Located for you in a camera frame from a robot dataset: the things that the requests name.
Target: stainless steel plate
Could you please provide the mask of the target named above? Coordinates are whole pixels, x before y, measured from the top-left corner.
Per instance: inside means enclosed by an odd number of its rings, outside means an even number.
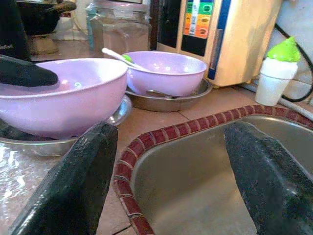
[[[189,109],[195,105],[204,95],[212,90],[213,86],[206,80],[202,80],[198,92],[195,95],[166,98],[147,95],[139,95],[127,88],[126,94],[131,98],[133,106],[139,109],[145,109],[156,112],[173,112],[178,110]]]
[[[132,111],[132,102],[125,95],[115,113],[108,118],[107,123],[117,126],[122,123]],[[53,140],[24,133],[8,126],[0,120],[0,146],[17,151],[20,154],[38,157],[53,157],[64,155],[77,138]]]

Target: metal spoon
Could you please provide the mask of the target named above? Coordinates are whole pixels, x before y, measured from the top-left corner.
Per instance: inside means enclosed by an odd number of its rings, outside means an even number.
[[[181,96],[178,95],[171,95],[171,94],[165,94],[163,92],[155,91],[155,90],[146,90],[147,95],[156,96],[156,97],[165,97],[165,98],[171,98],[176,99],[180,98]]]

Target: green lid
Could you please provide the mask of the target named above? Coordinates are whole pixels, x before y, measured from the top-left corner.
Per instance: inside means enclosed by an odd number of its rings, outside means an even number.
[[[290,37],[272,47],[268,52],[268,57],[279,61],[298,62],[300,61],[300,52],[294,38]]]

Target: pot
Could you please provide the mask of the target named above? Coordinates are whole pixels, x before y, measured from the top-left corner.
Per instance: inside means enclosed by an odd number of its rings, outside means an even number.
[[[52,33],[60,19],[60,14],[76,9],[76,4],[71,1],[59,4],[17,1],[17,4],[27,35]]]

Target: plastic bowl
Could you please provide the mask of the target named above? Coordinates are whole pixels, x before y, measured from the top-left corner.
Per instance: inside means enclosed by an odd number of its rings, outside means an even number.
[[[136,51],[127,55],[136,64],[151,71],[128,69],[127,85],[141,95],[146,95],[146,90],[155,90],[170,95],[188,96],[201,83],[207,68],[201,60],[175,53]]]
[[[127,66],[112,59],[73,59],[37,64],[59,81],[47,87],[0,84],[0,118],[24,132],[55,139],[79,136],[119,107]]]

